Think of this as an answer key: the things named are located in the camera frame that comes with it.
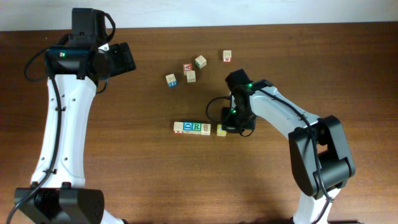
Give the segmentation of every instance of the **white wall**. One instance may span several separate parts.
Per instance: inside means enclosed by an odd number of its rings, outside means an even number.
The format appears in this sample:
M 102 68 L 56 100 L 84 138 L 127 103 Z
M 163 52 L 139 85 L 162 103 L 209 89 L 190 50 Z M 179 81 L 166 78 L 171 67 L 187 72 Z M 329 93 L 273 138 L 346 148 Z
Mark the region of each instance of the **white wall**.
M 0 0 L 0 30 L 70 29 L 73 7 L 108 12 L 117 27 L 398 20 L 398 0 Z

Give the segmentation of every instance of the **white robotic arm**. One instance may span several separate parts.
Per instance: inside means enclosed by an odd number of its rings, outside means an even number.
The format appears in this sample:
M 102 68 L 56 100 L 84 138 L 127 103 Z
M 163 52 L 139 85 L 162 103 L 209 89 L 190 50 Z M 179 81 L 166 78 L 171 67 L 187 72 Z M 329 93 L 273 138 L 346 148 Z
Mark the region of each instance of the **white robotic arm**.
M 106 33 L 105 18 L 112 24 L 110 35 Z M 83 151 L 93 98 L 106 89 L 109 78 L 136 69 L 127 43 L 108 45 L 114 33 L 115 23 L 109 14 L 74 8 L 72 33 L 28 62 L 26 79 L 49 78 L 49 110 L 30 188 L 16 189 L 16 205 L 7 224 L 17 209 L 35 223 L 127 223 L 104 209 L 102 191 L 84 188 Z M 46 75 L 30 78 L 27 68 L 44 52 Z M 105 87 L 96 93 L 100 80 L 106 80 Z
M 254 131 L 257 116 L 270 122 L 289 140 L 292 172 L 302 190 L 292 222 L 327 224 L 331 200 L 355 173 L 338 119 L 308 113 L 282 96 L 272 83 L 253 83 L 243 70 L 231 73 L 226 83 L 231 90 L 231 106 L 221 112 L 223 129 L 242 135 L 244 130 Z M 318 154 L 315 141 L 327 144 L 328 150 Z
M 96 94 L 96 85 L 86 78 L 80 80 L 76 75 L 56 75 L 58 90 L 61 96 L 62 126 L 58 154 L 54 165 L 55 173 L 42 186 L 43 188 L 59 189 L 69 183 L 73 189 L 85 187 L 83 170 L 83 152 L 86 138 L 87 119 L 91 102 Z M 44 132 L 44 140 L 40 159 L 33 173 L 31 183 L 40 182 L 45 173 L 43 170 L 50 166 L 57 129 L 57 103 L 51 80 L 49 87 L 49 111 Z M 101 224 L 123 224 L 108 211 L 104 211 Z
M 307 111 L 299 108 L 297 105 L 289 101 L 287 98 L 282 96 L 278 89 L 274 86 L 267 86 L 262 89 L 278 97 L 281 100 L 289 103 L 297 111 L 304 114 L 308 122 L 311 125 L 318 123 L 320 118 L 318 115 L 308 113 Z M 295 114 L 292 109 L 288 106 L 280 103 L 277 100 L 273 100 L 271 97 L 265 95 L 261 91 L 256 91 L 255 94 L 250 96 L 250 105 L 252 106 L 252 111 L 255 115 L 264 118 L 273 127 L 275 127 L 281 134 L 283 134 L 287 139 L 288 135 L 296 128 L 306 128 L 307 125 L 304 121 Z M 333 189 L 329 191 L 329 195 L 335 198 L 340 189 Z M 305 195 L 303 192 L 300 196 L 300 202 L 298 209 L 293 216 L 293 221 L 295 224 L 308 224 L 313 223 L 320 214 L 323 214 L 320 220 L 317 222 L 319 224 L 327 224 L 327 217 L 331 208 L 332 203 L 329 203 L 326 210 L 322 212 L 324 205 L 327 203 L 326 197 L 323 196 L 320 199 L 314 199 L 312 196 Z

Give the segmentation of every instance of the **wooden table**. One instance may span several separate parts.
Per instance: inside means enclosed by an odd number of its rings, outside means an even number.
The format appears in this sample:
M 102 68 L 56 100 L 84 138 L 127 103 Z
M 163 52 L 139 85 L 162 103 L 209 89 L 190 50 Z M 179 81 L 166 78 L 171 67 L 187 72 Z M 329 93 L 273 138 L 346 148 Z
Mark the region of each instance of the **wooden table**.
M 45 82 L 23 68 L 65 30 L 0 32 L 0 220 L 16 187 L 28 187 L 47 115 Z M 398 23 L 118 29 L 137 70 L 112 78 L 91 106 L 85 144 L 86 187 L 101 189 L 106 209 L 131 223 L 268 223 L 290 218 L 300 190 L 287 140 L 257 120 L 250 138 L 176 135 L 174 121 L 206 121 L 205 106 L 227 95 L 224 82 L 244 68 L 288 99 L 345 127 L 356 164 L 329 220 L 398 219 Z M 231 64 L 221 61 L 232 50 Z M 183 63 L 207 66 L 187 83 Z M 44 74 L 44 61 L 30 68 Z M 169 88 L 165 76 L 176 74 Z M 211 108 L 213 116 L 222 103 Z M 14 223 L 30 223 L 18 212 Z

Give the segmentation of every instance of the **black cable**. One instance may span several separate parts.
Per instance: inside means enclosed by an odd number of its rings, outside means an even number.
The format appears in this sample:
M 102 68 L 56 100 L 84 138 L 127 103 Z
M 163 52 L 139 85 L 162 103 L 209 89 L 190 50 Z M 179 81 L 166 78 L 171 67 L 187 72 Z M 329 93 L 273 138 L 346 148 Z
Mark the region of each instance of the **black cable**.
M 108 18 L 108 20 L 110 21 L 110 23 L 112 25 L 112 33 L 111 33 L 111 35 L 106 37 L 106 42 L 109 43 L 112 40 L 114 33 L 116 32 L 116 24 L 114 23 L 111 15 L 109 15 L 108 13 L 105 13 L 105 17 Z
M 294 113 L 296 113 L 297 116 L 299 116 L 300 119 L 303 120 L 304 123 L 307 125 L 308 131 L 309 131 L 309 134 L 310 134 L 310 137 L 311 137 L 311 142 L 312 142 L 312 147 L 313 147 L 313 153 L 314 153 L 314 157 L 315 157 L 315 165 L 316 165 L 316 167 L 317 167 L 317 176 L 318 176 L 318 180 L 319 180 L 319 185 L 320 185 L 320 188 L 321 188 L 323 194 L 325 195 L 327 201 L 328 201 L 329 203 L 333 203 L 333 198 L 331 198 L 331 197 L 329 196 L 328 191 L 327 191 L 326 188 L 325 188 L 325 184 L 323 183 L 322 174 L 321 174 L 321 169 L 320 169 L 320 161 L 319 161 L 319 157 L 318 157 L 317 142 L 316 142 L 316 140 L 315 140 L 315 138 L 314 138 L 314 136 L 313 136 L 313 131 L 312 131 L 312 128 L 311 128 L 310 123 L 308 122 L 308 120 L 306 119 L 306 117 L 305 117 L 303 114 L 301 114 L 300 112 L 298 112 L 298 111 L 296 110 L 296 108 L 294 108 L 294 107 L 293 107 L 292 105 L 290 105 L 288 102 L 286 102 L 286 101 L 284 101 L 284 100 L 281 100 L 280 98 L 276 97 L 275 95 L 272 95 L 272 94 L 270 94 L 270 93 L 268 93 L 268 92 L 266 92 L 266 91 L 264 91 L 264 90 L 262 90 L 262 89 L 260 89 L 259 91 L 262 92 L 262 93 L 264 93 L 264 94 L 266 94 L 267 96 L 271 97 L 273 100 L 277 100 L 277 101 L 283 103 L 284 105 L 288 106 L 288 107 L 289 107 L 290 109 L 292 109 L 292 110 L 294 111 Z
M 96 92 L 95 94 L 100 94 L 105 92 L 106 88 L 108 87 L 108 78 L 105 80 L 104 88 L 101 91 Z
M 58 41 L 58 45 L 65 45 L 68 42 L 68 34 L 65 34 L 60 41 Z M 49 73 L 50 75 L 48 75 L 48 73 L 40 78 L 30 78 L 27 75 L 27 70 L 29 68 L 29 65 L 31 65 L 31 63 L 43 52 L 45 52 L 48 48 L 50 47 L 46 47 L 45 49 L 42 49 L 41 51 L 39 51 L 37 54 L 35 54 L 27 63 L 27 65 L 25 66 L 24 69 L 24 76 L 26 77 L 26 79 L 28 79 L 29 81 L 32 82 L 38 82 L 41 80 L 46 79 L 47 77 L 50 78 L 53 88 L 54 88 L 54 92 L 55 92 L 55 98 L 57 99 L 57 111 L 58 111 L 58 119 L 57 119 L 57 131 L 55 133 L 55 144 L 54 144 L 54 150 L 53 150 L 53 154 L 52 154 L 52 158 L 50 161 L 50 167 L 45 170 L 45 175 L 43 177 L 43 179 L 37 184 L 36 187 L 34 187 L 32 189 L 32 191 L 23 196 L 15 205 L 14 207 L 11 209 L 10 213 L 8 214 L 7 217 L 7 224 L 11 223 L 12 217 L 14 216 L 14 214 L 17 212 L 17 210 L 24 204 L 26 203 L 31 197 L 33 197 L 36 192 L 44 185 L 44 183 L 49 179 L 50 175 L 53 173 L 53 168 L 55 165 L 55 161 L 57 159 L 57 155 L 58 155 L 58 147 L 59 147 L 59 142 L 60 142 L 60 135 L 61 135 L 61 124 L 62 124 L 62 106 L 61 106 L 61 97 L 60 97 L 60 93 L 58 90 L 58 86 L 57 86 L 57 82 L 55 81 L 55 74 L 53 74 L 53 72 L 49 69 Z
M 27 75 L 27 70 L 28 70 L 29 66 L 32 64 L 32 62 L 33 62 L 39 55 L 41 55 L 43 52 L 45 52 L 45 51 L 46 51 L 47 49 L 49 49 L 49 48 L 50 48 L 50 47 L 46 47 L 46 48 L 40 50 L 39 52 L 37 52 L 37 53 L 27 62 L 26 66 L 25 66 L 25 69 L 24 69 L 24 76 L 25 76 L 25 78 L 26 78 L 27 80 L 29 80 L 29 81 L 31 81 L 31 82 L 39 82 L 39 81 L 45 80 L 45 79 L 48 77 L 47 74 L 46 74 L 46 75 L 44 75 L 44 76 L 42 76 L 42 77 L 40 77 L 40 78 L 31 78 L 31 77 L 29 77 L 29 76 Z
M 248 134 L 248 135 L 243 135 L 243 131 L 241 131 L 241 130 L 239 130 L 239 134 L 242 136 L 242 137 L 249 137 L 251 134 L 253 134 L 253 132 L 254 132 L 254 129 L 252 129 L 251 130 L 251 132 Z
M 218 121 L 218 120 L 215 120 L 215 119 L 211 118 L 211 117 L 209 116 L 209 111 L 208 111 L 208 110 L 209 110 L 209 106 L 212 104 L 212 102 L 214 102 L 214 101 L 216 101 L 216 100 L 219 100 L 219 99 L 226 99 L 226 100 L 229 100 L 229 113 L 228 113 L 227 117 L 225 117 L 225 118 L 222 119 L 221 121 Z M 210 102 L 207 104 L 207 106 L 206 106 L 206 116 L 207 116 L 207 118 L 208 118 L 210 121 L 213 121 L 213 122 L 216 122 L 216 123 L 225 122 L 226 120 L 228 120 L 229 116 L 231 115 L 231 107 L 232 107 L 231 95 L 229 95 L 229 96 L 219 96 L 219 97 L 216 97 L 216 98 L 210 100 Z
M 111 61 L 111 69 L 109 69 L 109 72 L 108 72 L 108 74 L 106 75 L 106 80 L 105 80 L 104 88 L 103 88 L 101 91 L 97 91 L 95 94 L 100 94 L 100 93 L 105 92 L 105 90 L 106 90 L 107 87 L 108 87 L 109 78 L 111 77 L 112 71 L 113 71 L 114 69 L 116 69 L 116 64 L 115 64 L 115 62 L 114 62 L 114 60 L 113 60 L 111 54 L 110 54 L 107 50 L 102 50 L 102 49 L 98 49 L 98 50 L 104 52 L 104 54 L 108 56 L 109 60 Z
M 323 217 L 323 215 L 324 215 L 325 212 L 326 212 L 326 209 L 327 209 L 328 206 L 329 206 L 329 203 L 330 203 L 330 202 L 329 202 L 328 200 L 326 200 L 325 205 L 323 206 L 321 213 L 319 213 L 319 215 L 317 216 L 317 218 L 315 219 L 315 221 L 312 222 L 311 224 L 317 224 L 317 223 L 321 220 L 321 218 Z
M 65 44 L 68 42 L 68 37 L 69 37 L 69 34 L 65 34 L 65 35 L 58 41 L 58 43 L 56 43 L 55 45 L 65 45 Z M 45 79 L 48 77 L 47 74 L 46 74 L 46 75 L 44 75 L 44 76 L 42 76 L 42 77 L 40 77 L 40 78 L 31 78 L 31 77 L 28 76 L 27 70 L 28 70 L 29 66 L 33 63 L 33 61 L 34 61 L 38 56 L 40 56 L 42 53 L 44 53 L 47 49 L 49 49 L 50 47 L 46 47 L 46 48 L 40 50 L 39 52 L 37 52 L 37 53 L 28 61 L 28 63 L 27 63 L 26 66 L 25 66 L 25 69 L 24 69 L 24 76 L 25 76 L 25 78 L 26 78 L 27 80 L 29 80 L 29 81 L 31 81 L 31 82 L 39 82 L 39 81 L 45 80 Z
M 50 80 L 52 82 L 52 85 L 54 87 L 54 92 L 55 92 L 55 97 L 57 99 L 57 111 L 58 111 L 58 121 L 57 121 L 57 132 L 55 133 L 55 144 L 54 144 L 54 151 L 52 154 L 51 162 L 50 162 L 50 167 L 45 170 L 45 176 L 44 178 L 39 182 L 39 184 L 27 195 L 22 197 L 18 203 L 15 204 L 14 208 L 10 211 L 8 217 L 7 217 L 7 224 L 11 223 L 12 216 L 15 214 L 15 212 L 24 204 L 27 202 L 31 197 L 35 195 L 35 193 L 43 186 L 43 184 L 49 179 L 50 175 L 53 173 L 53 168 L 55 165 L 55 160 L 57 158 L 58 154 L 58 147 L 59 147 L 59 142 L 60 142 L 60 134 L 61 134 L 61 122 L 62 122 L 62 107 L 61 107 L 61 98 L 60 98 L 60 93 L 58 90 L 57 83 L 55 82 L 55 76 L 51 75 Z

